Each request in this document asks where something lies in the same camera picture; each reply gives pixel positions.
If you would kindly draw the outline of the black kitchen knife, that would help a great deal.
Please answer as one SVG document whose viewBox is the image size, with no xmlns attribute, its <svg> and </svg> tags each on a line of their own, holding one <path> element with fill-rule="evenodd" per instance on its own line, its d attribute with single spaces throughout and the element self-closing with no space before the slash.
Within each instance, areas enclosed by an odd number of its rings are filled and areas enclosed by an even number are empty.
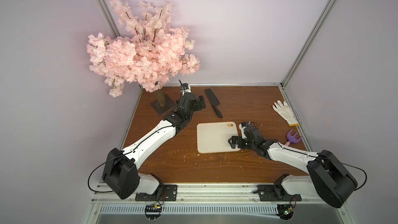
<svg viewBox="0 0 398 224">
<path fill-rule="evenodd" d="M 212 105 L 216 115 L 219 118 L 223 118 L 221 111 L 217 108 L 217 106 L 220 105 L 220 102 L 219 102 L 218 98 L 216 97 L 216 95 L 214 94 L 214 92 L 210 88 L 205 89 L 204 92 L 207 95 L 209 102 Z"/>
</svg>

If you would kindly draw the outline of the cream cutting board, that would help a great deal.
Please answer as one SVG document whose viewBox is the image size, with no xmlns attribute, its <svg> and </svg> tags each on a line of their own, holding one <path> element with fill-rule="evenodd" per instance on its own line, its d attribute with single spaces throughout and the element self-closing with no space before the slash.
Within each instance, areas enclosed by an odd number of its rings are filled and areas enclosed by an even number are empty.
<svg viewBox="0 0 398 224">
<path fill-rule="evenodd" d="M 199 153 L 223 153 L 240 151 L 231 148 L 228 140 L 238 136 L 235 122 L 199 123 L 197 125 L 197 149 Z"/>
</svg>

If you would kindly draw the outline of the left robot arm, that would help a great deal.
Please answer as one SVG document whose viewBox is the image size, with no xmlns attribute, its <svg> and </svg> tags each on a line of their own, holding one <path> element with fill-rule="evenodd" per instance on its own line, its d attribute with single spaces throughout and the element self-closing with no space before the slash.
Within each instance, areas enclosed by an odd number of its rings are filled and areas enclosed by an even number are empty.
<svg viewBox="0 0 398 224">
<path fill-rule="evenodd" d="M 99 169 L 104 166 L 102 180 L 110 190 L 99 191 L 92 188 L 92 175 L 89 175 L 87 181 L 89 190 L 97 194 L 114 192 L 122 200 L 132 194 L 146 194 L 152 200 L 160 201 L 164 196 L 164 183 L 154 175 L 145 175 L 138 170 L 152 153 L 187 127 L 195 112 L 205 107 L 202 95 L 184 92 L 176 109 L 166 114 L 151 131 L 122 150 L 112 149 L 106 161 L 97 167 Z"/>
</svg>

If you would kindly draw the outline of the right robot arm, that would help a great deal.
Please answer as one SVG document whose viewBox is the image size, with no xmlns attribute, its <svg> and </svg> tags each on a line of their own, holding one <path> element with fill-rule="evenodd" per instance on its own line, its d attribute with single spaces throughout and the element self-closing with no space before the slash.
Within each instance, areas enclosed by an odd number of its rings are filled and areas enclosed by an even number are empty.
<svg viewBox="0 0 398 224">
<path fill-rule="evenodd" d="M 266 140 L 256 126 L 246 122 L 239 128 L 241 136 L 232 136 L 228 140 L 231 148 L 254 151 L 259 157 L 282 162 L 305 173 L 304 176 L 284 174 L 272 187 L 258 189 L 260 195 L 269 195 L 276 201 L 312 196 L 340 208 L 353 192 L 363 187 L 348 171 L 349 165 L 339 161 L 328 150 L 310 152 L 286 146 L 277 140 Z"/>
</svg>

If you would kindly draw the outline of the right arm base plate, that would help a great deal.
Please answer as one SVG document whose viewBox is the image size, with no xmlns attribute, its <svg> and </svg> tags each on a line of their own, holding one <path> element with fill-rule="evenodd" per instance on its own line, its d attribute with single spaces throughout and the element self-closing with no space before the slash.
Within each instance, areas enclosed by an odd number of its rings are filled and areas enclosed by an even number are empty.
<svg viewBox="0 0 398 224">
<path fill-rule="evenodd" d="M 257 189 L 252 192 L 258 195 L 260 201 L 273 201 L 273 202 L 300 202 L 302 201 L 301 195 L 290 195 L 281 186 L 275 185 L 258 185 Z"/>
</svg>

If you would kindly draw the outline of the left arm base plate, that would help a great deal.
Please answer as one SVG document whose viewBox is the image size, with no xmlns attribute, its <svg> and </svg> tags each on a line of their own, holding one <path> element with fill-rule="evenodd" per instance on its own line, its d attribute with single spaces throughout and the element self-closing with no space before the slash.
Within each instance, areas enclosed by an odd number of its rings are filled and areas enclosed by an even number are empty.
<svg viewBox="0 0 398 224">
<path fill-rule="evenodd" d="M 153 194 L 139 193 L 135 196 L 135 201 L 144 202 L 167 202 L 176 201 L 178 192 L 178 185 L 175 184 L 161 184 Z"/>
</svg>

